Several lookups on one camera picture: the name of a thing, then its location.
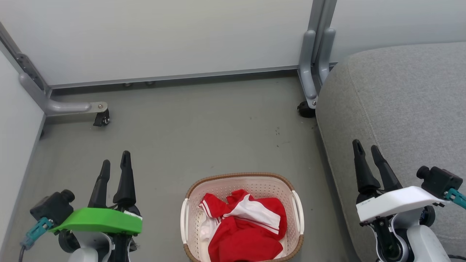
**laundry basket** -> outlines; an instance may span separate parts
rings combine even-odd
[[[273,173],[233,173],[201,179],[191,186],[181,207],[181,239],[189,259],[193,262],[210,262],[208,244],[199,240],[199,227],[204,212],[198,205],[206,193],[226,201],[232,191],[244,189],[253,197],[278,198],[287,214],[288,228],[280,241],[285,257],[270,260],[285,262],[294,257],[304,238],[304,213],[298,194],[284,177]]]

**gray floor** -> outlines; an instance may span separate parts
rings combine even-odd
[[[356,261],[316,121],[296,112],[303,95],[294,72],[95,90],[56,98],[106,101],[111,123],[45,126],[2,261],[17,261],[18,243],[35,222],[28,210],[43,196],[66,188],[76,195],[75,209],[85,207],[105,159],[112,163],[110,205],[124,150],[132,155],[137,206],[144,217],[134,262],[187,262],[179,230],[185,194],[198,179],[231,172],[275,172],[295,186],[306,229],[294,262]],[[24,261],[64,262],[68,256],[56,237],[46,234]]]

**red and white garment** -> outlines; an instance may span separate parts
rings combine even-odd
[[[232,192],[228,203],[207,193],[199,204],[206,214],[200,238],[209,241],[211,262],[264,261],[283,256],[287,231],[285,207],[277,198],[254,199],[245,190]]]

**whiteboard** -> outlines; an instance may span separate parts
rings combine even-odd
[[[360,51],[466,41],[464,0],[338,0],[330,62]]]
[[[2,0],[47,84],[296,66],[312,0]]]
[[[0,247],[8,234],[10,219],[29,159],[43,124],[44,113],[18,81],[21,70],[0,43]]]

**gray upholstered ottoman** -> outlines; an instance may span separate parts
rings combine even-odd
[[[420,186],[420,166],[466,177],[466,43],[381,48],[350,56],[331,71],[317,121],[349,234],[363,262],[375,238],[360,227],[351,141],[378,145],[403,186]],[[381,181],[370,153],[367,161]],[[466,183],[460,188],[466,193]],[[466,256],[466,210],[436,207],[431,227],[448,254]]]

